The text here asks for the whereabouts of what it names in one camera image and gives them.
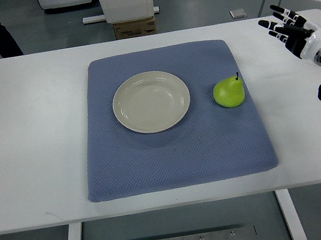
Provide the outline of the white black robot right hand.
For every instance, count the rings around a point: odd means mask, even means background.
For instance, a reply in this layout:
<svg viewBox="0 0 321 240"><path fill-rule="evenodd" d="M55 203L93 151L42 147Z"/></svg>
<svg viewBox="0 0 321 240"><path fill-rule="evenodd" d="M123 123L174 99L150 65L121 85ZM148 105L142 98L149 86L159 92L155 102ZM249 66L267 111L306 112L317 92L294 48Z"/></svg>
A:
<svg viewBox="0 0 321 240"><path fill-rule="evenodd" d="M258 24L284 43L294 56L321 66L321 26L308 22L293 10L276 5L271 5L270 9L278 21L260 20Z"/></svg>

